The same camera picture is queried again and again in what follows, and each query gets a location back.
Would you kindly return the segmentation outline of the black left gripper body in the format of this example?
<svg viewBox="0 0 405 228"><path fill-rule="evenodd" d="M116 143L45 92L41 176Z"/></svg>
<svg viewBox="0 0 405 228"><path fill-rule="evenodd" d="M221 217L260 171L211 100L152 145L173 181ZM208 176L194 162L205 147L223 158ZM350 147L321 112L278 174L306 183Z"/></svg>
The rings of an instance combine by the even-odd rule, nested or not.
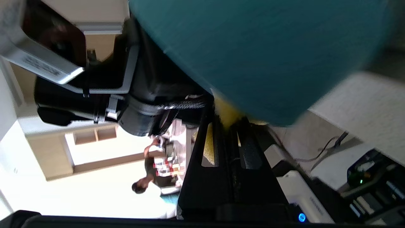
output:
<svg viewBox="0 0 405 228"><path fill-rule="evenodd" d="M172 101L208 92L186 75L153 41L135 17L139 54L129 94L145 103Z"/></svg>

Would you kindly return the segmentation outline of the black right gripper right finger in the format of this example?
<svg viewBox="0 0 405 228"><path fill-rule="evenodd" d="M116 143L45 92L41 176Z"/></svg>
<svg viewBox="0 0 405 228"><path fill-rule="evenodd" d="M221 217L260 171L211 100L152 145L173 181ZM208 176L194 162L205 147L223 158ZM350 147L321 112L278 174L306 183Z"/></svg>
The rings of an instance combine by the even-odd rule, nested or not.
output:
<svg viewBox="0 0 405 228"><path fill-rule="evenodd" d="M230 220L290 221L289 203L246 117L229 129L229 169L233 189Z"/></svg>

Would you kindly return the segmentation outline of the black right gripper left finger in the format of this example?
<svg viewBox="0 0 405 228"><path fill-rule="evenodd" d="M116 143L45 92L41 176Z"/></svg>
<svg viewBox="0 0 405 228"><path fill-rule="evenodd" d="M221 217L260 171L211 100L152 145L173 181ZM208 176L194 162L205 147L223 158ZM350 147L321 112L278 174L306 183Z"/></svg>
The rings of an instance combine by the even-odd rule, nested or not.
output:
<svg viewBox="0 0 405 228"><path fill-rule="evenodd" d="M214 155L217 165L202 166L203 150L209 123L213 124ZM178 219L216 219L216 211L232 201L225 151L225 135L214 108L203 110L201 125L178 198Z"/></svg>

